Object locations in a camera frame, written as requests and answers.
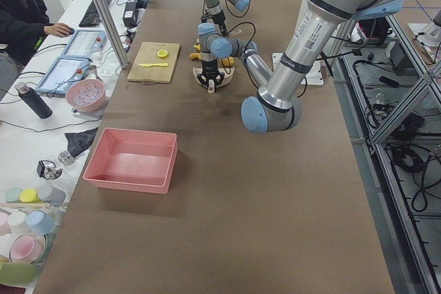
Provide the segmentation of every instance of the pink plastic bin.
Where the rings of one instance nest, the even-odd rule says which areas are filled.
[[[106,128],[83,178],[106,189],[166,194],[177,152],[176,134]]]

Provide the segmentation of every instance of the black keyboard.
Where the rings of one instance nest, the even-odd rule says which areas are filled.
[[[110,3],[112,2],[112,0],[105,0],[105,1],[107,5],[110,5]],[[100,22],[101,20],[99,18],[98,10],[96,9],[94,2],[91,1],[89,7],[85,11],[84,16],[80,24],[78,24],[78,26],[80,28],[96,27],[97,25],[99,25]]]

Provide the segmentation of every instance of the aluminum profile post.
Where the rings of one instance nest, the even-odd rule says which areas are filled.
[[[101,21],[103,22],[105,31],[110,40],[110,44],[112,45],[116,57],[118,58],[119,64],[121,68],[126,68],[129,64],[127,54],[123,46],[121,45],[121,41],[119,39],[118,31],[116,30],[115,23],[113,22],[112,15],[110,14],[109,8],[105,0],[92,0],[98,10]]]

